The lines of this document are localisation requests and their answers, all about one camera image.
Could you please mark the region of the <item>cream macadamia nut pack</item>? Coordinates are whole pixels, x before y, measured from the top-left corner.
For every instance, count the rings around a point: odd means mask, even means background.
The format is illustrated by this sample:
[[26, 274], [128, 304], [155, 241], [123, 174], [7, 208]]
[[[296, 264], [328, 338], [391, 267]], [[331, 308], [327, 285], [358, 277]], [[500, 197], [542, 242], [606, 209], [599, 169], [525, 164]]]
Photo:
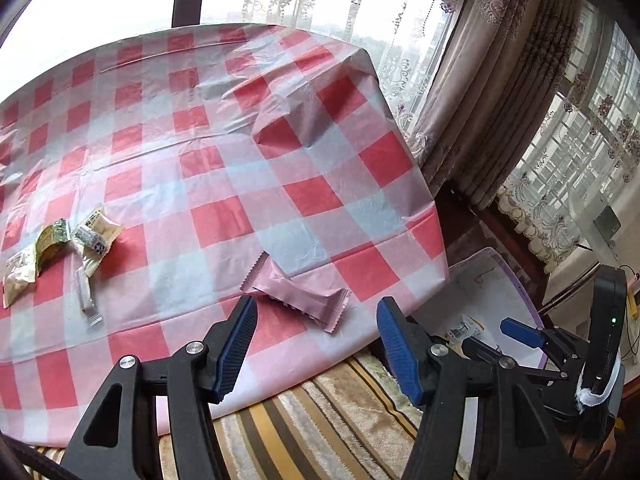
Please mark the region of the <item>cream macadamia nut pack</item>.
[[124, 229], [122, 224], [107, 217], [103, 204], [96, 206], [85, 220], [73, 228], [70, 240], [88, 278], [96, 272]]

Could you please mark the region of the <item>olive gold snack pack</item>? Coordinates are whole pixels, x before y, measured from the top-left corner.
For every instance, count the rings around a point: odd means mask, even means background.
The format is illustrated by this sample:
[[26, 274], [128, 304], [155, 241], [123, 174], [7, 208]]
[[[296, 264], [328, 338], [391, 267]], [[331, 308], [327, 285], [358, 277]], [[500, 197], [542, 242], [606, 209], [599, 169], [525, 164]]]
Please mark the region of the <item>olive gold snack pack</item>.
[[37, 272], [70, 241], [68, 220], [61, 218], [45, 226], [35, 242]]

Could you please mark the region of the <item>purple white storage box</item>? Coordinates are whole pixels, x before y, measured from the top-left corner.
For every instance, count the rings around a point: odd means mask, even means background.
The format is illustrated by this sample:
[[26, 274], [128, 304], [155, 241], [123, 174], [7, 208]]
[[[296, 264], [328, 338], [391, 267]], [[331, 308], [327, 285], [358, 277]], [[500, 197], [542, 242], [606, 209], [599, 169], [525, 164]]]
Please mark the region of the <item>purple white storage box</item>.
[[477, 338], [491, 348], [512, 356], [523, 366], [543, 368], [544, 352], [503, 335], [500, 323], [514, 318], [530, 327], [544, 326], [532, 300], [503, 258], [484, 248], [449, 269], [449, 282], [413, 318], [432, 335], [444, 336], [461, 330], [464, 318], [480, 323]]

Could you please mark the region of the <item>red white checkered tablecloth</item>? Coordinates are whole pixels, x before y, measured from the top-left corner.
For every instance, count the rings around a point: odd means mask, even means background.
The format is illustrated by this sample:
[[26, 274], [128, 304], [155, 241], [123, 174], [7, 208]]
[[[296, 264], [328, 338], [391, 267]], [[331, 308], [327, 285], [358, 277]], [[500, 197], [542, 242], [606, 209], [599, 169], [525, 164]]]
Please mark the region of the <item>red white checkered tablecloth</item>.
[[261, 254], [346, 288], [336, 329], [263, 299], [222, 416], [371, 342], [384, 296], [411, 312], [446, 282], [437, 211], [365, 50], [273, 25], [190, 27], [107, 44], [1, 105], [1, 255], [96, 206], [122, 232], [92, 279], [59, 255], [1, 311], [1, 428], [66, 445], [122, 356], [166, 358], [224, 320]]

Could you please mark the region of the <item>cream nut pack large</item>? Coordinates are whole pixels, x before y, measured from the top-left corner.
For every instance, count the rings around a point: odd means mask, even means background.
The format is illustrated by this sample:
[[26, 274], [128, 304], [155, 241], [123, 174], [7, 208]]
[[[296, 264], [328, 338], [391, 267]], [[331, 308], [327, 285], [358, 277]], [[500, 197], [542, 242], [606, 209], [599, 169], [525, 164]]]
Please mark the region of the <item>cream nut pack large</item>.
[[3, 279], [3, 307], [11, 307], [17, 297], [38, 275], [37, 252], [34, 244], [29, 244], [6, 260]]

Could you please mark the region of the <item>small white blue candy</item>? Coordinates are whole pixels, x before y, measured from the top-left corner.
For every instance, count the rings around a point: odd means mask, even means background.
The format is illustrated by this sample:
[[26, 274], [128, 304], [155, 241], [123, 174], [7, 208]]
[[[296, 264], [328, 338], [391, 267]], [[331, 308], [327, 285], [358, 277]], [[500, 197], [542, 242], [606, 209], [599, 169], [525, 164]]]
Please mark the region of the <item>small white blue candy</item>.
[[107, 252], [107, 240], [100, 233], [93, 231], [83, 224], [78, 226], [75, 230], [74, 239], [77, 240], [79, 244], [90, 249], [99, 256], [104, 256]]

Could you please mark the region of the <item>grey white green-edged pack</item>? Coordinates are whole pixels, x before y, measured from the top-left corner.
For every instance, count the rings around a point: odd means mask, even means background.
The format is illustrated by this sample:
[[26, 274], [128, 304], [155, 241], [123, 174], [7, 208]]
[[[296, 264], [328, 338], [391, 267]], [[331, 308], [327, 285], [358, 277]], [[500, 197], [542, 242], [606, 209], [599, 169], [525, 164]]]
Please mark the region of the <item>grey white green-edged pack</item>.
[[472, 316], [463, 313], [460, 316], [459, 323], [445, 330], [442, 338], [447, 341], [450, 347], [461, 347], [463, 341], [480, 336], [484, 331], [485, 327], [482, 323], [472, 318]]

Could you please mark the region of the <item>pink curtain right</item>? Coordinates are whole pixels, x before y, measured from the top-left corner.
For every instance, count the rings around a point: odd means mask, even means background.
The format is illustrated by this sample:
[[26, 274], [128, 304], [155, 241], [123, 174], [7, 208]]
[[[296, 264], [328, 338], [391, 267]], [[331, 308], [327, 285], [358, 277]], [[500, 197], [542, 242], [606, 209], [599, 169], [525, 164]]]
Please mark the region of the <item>pink curtain right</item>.
[[416, 133], [428, 188], [486, 208], [564, 75], [582, 0], [465, 0]]

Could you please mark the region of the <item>pink wrapper snack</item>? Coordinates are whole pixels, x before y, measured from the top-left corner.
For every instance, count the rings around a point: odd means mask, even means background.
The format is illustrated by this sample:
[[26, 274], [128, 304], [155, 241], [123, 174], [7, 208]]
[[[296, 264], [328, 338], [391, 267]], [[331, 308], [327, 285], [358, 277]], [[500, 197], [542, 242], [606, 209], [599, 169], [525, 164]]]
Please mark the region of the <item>pink wrapper snack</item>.
[[346, 288], [320, 289], [294, 282], [268, 252], [262, 252], [240, 286], [242, 292], [261, 292], [307, 315], [322, 330], [333, 333], [350, 296]]

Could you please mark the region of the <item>small clear stick packet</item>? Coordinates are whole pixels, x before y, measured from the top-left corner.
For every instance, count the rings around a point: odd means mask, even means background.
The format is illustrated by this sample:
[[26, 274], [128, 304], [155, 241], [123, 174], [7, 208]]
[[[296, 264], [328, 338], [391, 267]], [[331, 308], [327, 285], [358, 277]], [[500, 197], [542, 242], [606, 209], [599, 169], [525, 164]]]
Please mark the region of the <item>small clear stick packet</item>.
[[83, 268], [79, 268], [75, 271], [74, 284], [78, 304], [87, 325], [89, 327], [97, 326], [102, 322], [103, 318], [93, 300], [89, 278]]

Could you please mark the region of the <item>lace sheer curtain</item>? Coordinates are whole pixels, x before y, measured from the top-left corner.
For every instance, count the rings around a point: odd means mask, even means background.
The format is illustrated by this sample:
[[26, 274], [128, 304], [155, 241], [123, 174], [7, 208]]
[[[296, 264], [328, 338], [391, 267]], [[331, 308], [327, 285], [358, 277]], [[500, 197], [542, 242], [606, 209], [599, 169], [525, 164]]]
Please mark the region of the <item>lace sheer curtain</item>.
[[463, 0], [203, 0], [204, 23], [266, 23], [354, 44], [370, 54], [403, 132], [418, 119]]

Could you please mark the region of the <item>striped towel cushion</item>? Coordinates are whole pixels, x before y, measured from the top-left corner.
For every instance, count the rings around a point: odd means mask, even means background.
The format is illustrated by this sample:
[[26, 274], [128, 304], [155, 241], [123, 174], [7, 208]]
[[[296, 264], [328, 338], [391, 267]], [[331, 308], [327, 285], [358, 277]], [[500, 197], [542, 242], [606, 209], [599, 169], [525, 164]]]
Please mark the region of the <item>striped towel cushion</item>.
[[214, 429], [233, 479], [398, 479], [421, 418], [363, 350]]

